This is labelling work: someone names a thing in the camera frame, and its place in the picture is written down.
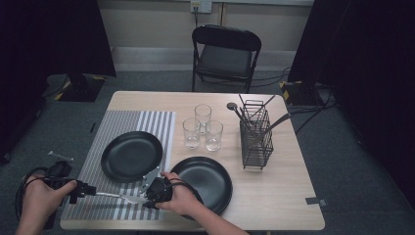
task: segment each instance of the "clear glass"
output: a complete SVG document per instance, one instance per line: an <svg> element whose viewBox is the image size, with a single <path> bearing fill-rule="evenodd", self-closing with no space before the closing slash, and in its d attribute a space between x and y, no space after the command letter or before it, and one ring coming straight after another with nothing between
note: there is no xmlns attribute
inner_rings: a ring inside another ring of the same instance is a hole
<svg viewBox="0 0 415 235"><path fill-rule="evenodd" d="M197 149L201 144L201 123L193 118L183 121L184 145L189 149Z"/></svg>
<svg viewBox="0 0 415 235"><path fill-rule="evenodd" d="M210 121L211 108L209 105L201 104L195 108L195 118L201 123L201 134L205 134L207 123Z"/></svg>
<svg viewBox="0 0 415 235"><path fill-rule="evenodd" d="M207 123L206 147L209 151L216 151L220 148L222 139L223 124L218 120L211 120Z"/></svg>

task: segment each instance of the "gray carpet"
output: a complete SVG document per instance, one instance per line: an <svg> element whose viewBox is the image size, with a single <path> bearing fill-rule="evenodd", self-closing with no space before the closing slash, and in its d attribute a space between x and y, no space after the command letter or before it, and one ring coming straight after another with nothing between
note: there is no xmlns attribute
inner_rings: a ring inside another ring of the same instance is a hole
<svg viewBox="0 0 415 235"><path fill-rule="evenodd" d="M257 71L255 79L280 74L280 71ZM57 102L53 96L48 97L42 115L11 152L11 163L0 166L0 234L14 234L18 222L13 202L20 180L36 166L52 165L55 159L47 156L51 150L75 158L71 176L78 176L114 92L190 91L190 77L189 71L118 72L117 78L105 82L94 103ZM54 91L64 79L63 75L49 77L51 86L45 93ZM277 83L260 86L275 80L254 81L251 93L281 94ZM244 92L243 87L200 81L196 87L198 92ZM322 90L321 96L327 98L328 90ZM292 113L303 111L288 108ZM312 114L294 115L295 130ZM322 208L326 227L317 232L280 231L272 234L415 234L414 211L384 169L358 144L353 125L337 106L324 110L308 122L298 133L298 139L317 197L326 199L329 204ZM136 232L65 231L56 221L54 229L45 234Z"/></svg>

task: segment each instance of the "striped placemat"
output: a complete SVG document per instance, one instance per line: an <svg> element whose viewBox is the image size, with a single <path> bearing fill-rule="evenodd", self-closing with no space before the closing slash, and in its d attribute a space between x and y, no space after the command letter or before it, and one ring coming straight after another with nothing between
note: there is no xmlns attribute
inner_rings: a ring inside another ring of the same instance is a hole
<svg viewBox="0 0 415 235"><path fill-rule="evenodd" d="M138 196L141 181L116 183L101 170L101 156L107 145L120 134L133 130L152 133L161 141L161 171L168 167L174 131L174 112L107 111L89 150L78 179L97 187L97 191ZM141 219L160 220L162 211L130 205L124 200L86 196L75 205L67 203L61 219Z"/></svg>

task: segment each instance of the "black plate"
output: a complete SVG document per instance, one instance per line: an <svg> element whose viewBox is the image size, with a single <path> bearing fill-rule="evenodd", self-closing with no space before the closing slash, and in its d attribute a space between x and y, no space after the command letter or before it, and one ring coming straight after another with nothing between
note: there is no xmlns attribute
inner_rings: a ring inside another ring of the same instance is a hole
<svg viewBox="0 0 415 235"><path fill-rule="evenodd" d="M232 180L228 171L217 161L192 157L178 163L171 172L177 173L201 195L204 204L216 214L222 214L232 198Z"/></svg>
<svg viewBox="0 0 415 235"><path fill-rule="evenodd" d="M143 179L162 159L160 140L144 131L119 135L104 150L101 168L108 178L129 183Z"/></svg>

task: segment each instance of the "human hand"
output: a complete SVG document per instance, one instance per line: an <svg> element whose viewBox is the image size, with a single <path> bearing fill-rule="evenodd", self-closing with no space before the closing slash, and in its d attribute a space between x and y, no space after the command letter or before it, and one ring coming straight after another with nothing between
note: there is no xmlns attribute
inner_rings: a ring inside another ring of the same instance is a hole
<svg viewBox="0 0 415 235"><path fill-rule="evenodd" d="M73 180L54 190L41 179L43 175L32 175L27 182L23 197L22 217L17 234L37 234L42 231L48 217L59 207L62 199L76 187Z"/></svg>
<svg viewBox="0 0 415 235"><path fill-rule="evenodd" d="M162 172L162 176L170 180L171 183L180 182L180 177L176 173ZM202 205L193 193L183 185L173 186L173 196L168 202L157 203L156 207L163 210L170 210L181 215L191 215L196 207Z"/></svg>

